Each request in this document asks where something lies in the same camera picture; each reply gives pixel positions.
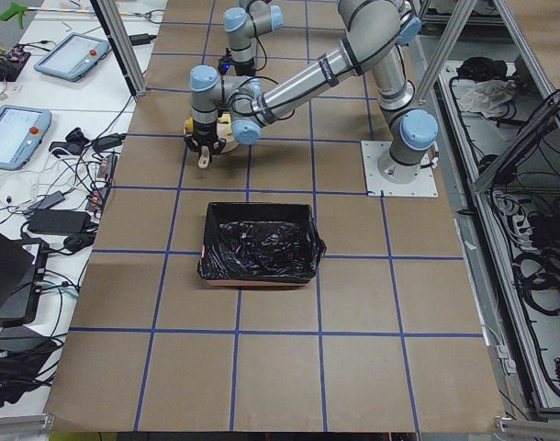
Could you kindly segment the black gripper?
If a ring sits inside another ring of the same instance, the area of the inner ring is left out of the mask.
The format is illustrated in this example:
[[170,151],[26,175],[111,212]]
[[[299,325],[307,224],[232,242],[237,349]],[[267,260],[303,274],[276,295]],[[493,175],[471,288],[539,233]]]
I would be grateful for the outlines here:
[[184,136],[185,146],[193,153],[201,154],[202,148],[207,147],[209,158],[222,154],[226,141],[218,136],[217,122],[200,123],[194,120],[194,131]]
[[234,70],[237,76],[255,76],[256,66],[254,60],[249,60],[247,62],[235,62]]

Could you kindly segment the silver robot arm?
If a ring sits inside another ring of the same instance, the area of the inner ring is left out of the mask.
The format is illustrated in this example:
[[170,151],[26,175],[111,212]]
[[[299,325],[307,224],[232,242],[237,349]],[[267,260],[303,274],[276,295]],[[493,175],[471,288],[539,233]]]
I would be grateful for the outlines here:
[[225,54],[218,60],[218,72],[225,75],[230,68],[238,76],[254,76],[255,43],[265,34],[284,26],[280,6],[270,1],[239,1],[238,6],[223,14],[223,26],[228,39]]
[[225,12],[229,63],[236,75],[225,76],[222,68],[208,65],[194,67],[189,75],[192,127],[185,132],[185,145],[198,154],[200,167],[207,167],[226,147],[218,135],[220,112],[230,113],[237,143],[254,145],[264,127],[289,118],[312,98],[365,73],[375,78],[378,106],[392,136],[380,158],[386,176],[420,167],[435,142],[438,124],[433,115],[417,108],[415,88],[399,51],[419,33],[420,19],[408,1],[340,1],[337,10],[345,34],[336,48],[269,91],[263,91],[262,79],[255,73],[252,42],[283,26],[281,9],[268,1],[242,1]]

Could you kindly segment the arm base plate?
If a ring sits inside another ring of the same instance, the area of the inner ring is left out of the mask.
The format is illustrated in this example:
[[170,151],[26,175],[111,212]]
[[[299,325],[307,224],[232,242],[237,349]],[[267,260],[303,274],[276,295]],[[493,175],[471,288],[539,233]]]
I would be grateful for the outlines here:
[[412,166],[396,163],[389,154],[390,141],[361,141],[366,195],[387,198],[437,198],[431,158],[423,154]]

